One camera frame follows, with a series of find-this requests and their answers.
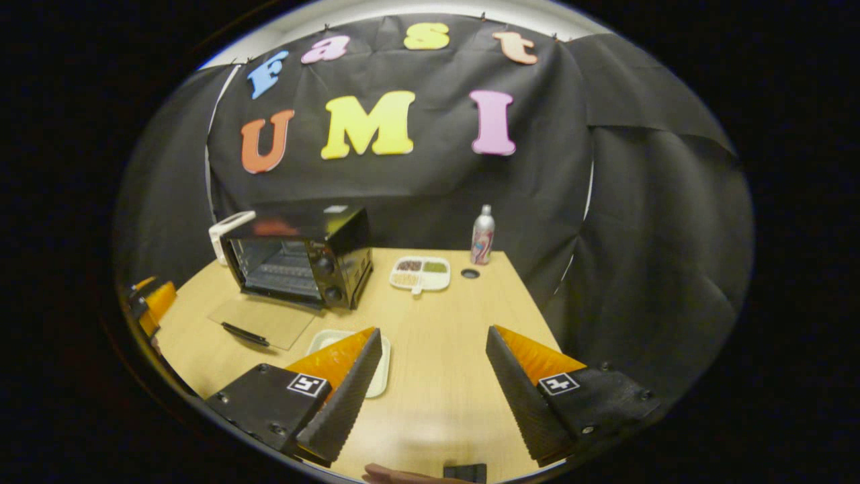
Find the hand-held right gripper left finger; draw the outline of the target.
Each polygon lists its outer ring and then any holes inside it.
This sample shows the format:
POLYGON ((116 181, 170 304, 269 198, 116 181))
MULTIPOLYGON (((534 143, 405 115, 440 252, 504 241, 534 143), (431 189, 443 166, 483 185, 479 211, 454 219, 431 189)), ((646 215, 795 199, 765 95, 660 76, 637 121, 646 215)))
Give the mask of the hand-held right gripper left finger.
POLYGON ((250 438, 298 460, 338 459, 383 356, 368 327, 286 368, 258 364, 205 402, 250 438))

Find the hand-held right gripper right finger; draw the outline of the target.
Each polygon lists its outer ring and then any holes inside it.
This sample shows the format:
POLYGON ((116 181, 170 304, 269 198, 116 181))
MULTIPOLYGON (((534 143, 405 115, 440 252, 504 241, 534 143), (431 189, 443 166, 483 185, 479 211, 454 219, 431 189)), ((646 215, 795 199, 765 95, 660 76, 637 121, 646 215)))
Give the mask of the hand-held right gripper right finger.
POLYGON ((661 400, 626 374, 600 370, 492 325, 486 355, 531 459, 583 462, 649 425, 661 400))

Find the white food tray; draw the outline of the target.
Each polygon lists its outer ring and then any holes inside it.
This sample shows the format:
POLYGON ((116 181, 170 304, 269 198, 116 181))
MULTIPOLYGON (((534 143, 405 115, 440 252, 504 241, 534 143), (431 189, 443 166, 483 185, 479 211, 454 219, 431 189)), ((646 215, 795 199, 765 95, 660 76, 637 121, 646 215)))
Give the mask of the white food tray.
MULTIPOLYGON (((356 331, 345 331, 336 329, 326 329, 314 335, 310 341, 305 356, 309 356, 317 350, 325 349, 332 344, 335 344, 345 338, 356 334, 356 331)), ((379 359, 374 377, 372 377, 368 391, 365 393, 366 399, 374 399, 383 395, 389 378, 391 344, 390 340, 384 335, 381 337, 382 355, 379 359)))

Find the black electric oven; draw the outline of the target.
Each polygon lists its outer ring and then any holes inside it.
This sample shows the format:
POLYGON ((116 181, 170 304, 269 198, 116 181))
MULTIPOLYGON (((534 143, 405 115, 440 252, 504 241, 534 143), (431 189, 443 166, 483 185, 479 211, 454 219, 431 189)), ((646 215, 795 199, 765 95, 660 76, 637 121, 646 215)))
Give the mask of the black electric oven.
POLYGON ((242 294, 314 311, 353 311, 374 271, 368 212, 320 201, 260 204, 221 236, 242 294))

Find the white toaster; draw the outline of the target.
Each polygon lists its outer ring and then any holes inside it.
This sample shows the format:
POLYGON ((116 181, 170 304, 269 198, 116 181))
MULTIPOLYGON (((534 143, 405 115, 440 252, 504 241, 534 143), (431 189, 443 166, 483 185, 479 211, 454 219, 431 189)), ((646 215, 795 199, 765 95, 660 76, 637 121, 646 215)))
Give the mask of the white toaster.
POLYGON ((242 224, 248 223, 250 220, 254 220, 254 218, 256 218, 256 212, 254 210, 242 211, 228 216, 224 218, 224 220, 218 221, 218 223, 209 227, 208 234, 212 243, 212 248, 217 257, 217 261, 221 266, 228 265, 221 242, 221 236, 233 229, 236 229, 242 224))

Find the white divided dish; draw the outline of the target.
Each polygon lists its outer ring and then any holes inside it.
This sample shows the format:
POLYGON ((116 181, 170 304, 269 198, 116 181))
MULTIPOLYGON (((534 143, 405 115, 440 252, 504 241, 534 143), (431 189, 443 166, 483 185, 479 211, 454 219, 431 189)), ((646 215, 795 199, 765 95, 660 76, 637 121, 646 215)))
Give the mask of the white divided dish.
POLYGON ((400 257, 389 275, 392 287, 406 289, 413 295, 437 292, 448 288, 451 266, 445 258, 429 256, 400 257))

